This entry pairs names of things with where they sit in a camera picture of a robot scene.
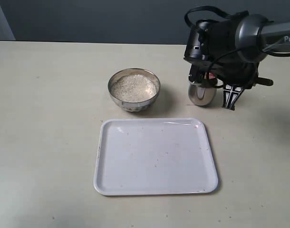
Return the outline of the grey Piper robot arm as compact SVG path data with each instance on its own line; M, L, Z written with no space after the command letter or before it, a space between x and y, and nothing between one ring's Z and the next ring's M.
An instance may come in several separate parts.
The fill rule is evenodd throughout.
M266 56L290 57L290 21L276 23L253 14L222 22L202 19L189 27L184 59L191 64L189 99L197 106L210 104L220 88L223 108L234 110L245 90L273 85L259 77Z

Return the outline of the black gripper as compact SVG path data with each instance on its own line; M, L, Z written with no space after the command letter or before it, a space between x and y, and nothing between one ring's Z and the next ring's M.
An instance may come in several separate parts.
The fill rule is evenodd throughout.
M258 77L258 63L228 63L215 70L210 69L215 79L210 79L210 87L222 88L222 108L235 110L235 103L245 89L253 87Z

